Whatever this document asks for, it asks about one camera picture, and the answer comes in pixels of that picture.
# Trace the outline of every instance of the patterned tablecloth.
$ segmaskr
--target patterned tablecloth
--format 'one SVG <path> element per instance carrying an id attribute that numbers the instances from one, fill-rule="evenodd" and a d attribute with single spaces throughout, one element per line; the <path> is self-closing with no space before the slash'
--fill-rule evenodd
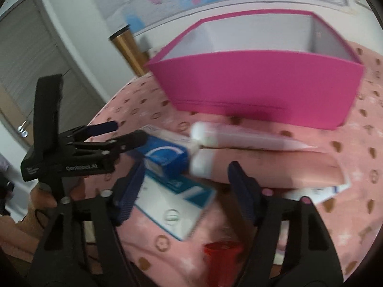
<path id="1" fill-rule="evenodd" d="M 383 223 L 383 56 L 354 43 L 351 46 L 364 62 L 366 74 L 346 123 L 334 131 L 180 112 L 172 107 L 154 76 L 147 74 L 123 87 L 92 121 L 116 120 L 118 131 L 91 141 L 123 135 L 149 123 L 188 135 L 195 121 L 214 121 L 291 136 L 321 147 L 345 166 L 352 181 L 349 190 L 317 206 L 334 241 L 346 279 L 370 249 Z M 131 165 L 132 160 L 121 155 L 113 174 L 87 178 L 87 197 L 111 187 Z M 202 245 L 228 238 L 243 240 L 251 233 L 244 234 L 246 228 L 233 223 L 235 210 L 228 198 L 230 196 L 220 192 L 192 236 L 183 242 L 165 233 L 134 208 L 131 218 L 118 229 L 128 257 L 160 286 L 204 286 L 206 268 Z"/>

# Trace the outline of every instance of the pink storage box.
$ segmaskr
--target pink storage box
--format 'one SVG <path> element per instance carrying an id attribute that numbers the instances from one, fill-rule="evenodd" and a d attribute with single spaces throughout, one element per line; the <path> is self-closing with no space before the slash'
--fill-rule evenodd
<path id="1" fill-rule="evenodd" d="M 295 10 L 205 18 L 148 67 L 178 110 L 330 130 L 345 121 L 364 71 L 333 28 Z"/>

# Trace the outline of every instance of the red cup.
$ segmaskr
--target red cup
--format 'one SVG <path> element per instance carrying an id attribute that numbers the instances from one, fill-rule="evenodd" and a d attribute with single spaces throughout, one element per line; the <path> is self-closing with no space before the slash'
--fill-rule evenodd
<path id="1" fill-rule="evenodd" d="M 243 245 L 234 241 L 221 241 L 204 245 L 207 256 L 209 287 L 230 287 L 238 273 L 237 256 Z"/>

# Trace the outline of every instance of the brown tumbler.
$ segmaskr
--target brown tumbler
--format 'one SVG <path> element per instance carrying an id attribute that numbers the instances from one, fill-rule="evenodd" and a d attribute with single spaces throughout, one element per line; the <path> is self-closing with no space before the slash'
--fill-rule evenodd
<path id="1" fill-rule="evenodd" d="M 124 56 L 137 76 L 143 76 L 149 72 L 149 70 L 144 66 L 147 62 L 147 58 L 135 43 L 133 35 L 130 32 L 129 25 L 118 30 L 109 39 Z"/>

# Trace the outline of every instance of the gray door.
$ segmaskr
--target gray door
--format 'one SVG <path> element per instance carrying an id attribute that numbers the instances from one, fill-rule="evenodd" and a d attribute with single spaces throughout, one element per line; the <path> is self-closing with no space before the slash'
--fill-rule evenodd
<path id="1" fill-rule="evenodd" d="M 37 80 L 58 73 L 64 79 L 59 131 L 87 125 L 103 103 L 76 72 L 45 26 L 35 0 L 23 0 L 0 18 L 0 89 L 13 101 L 0 103 L 0 111 L 14 129 L 23 121 L 7 114 L 20 112 L 31 131 Z M 31 137 L 27 138 L 23 140 L 31 144 Z"/>

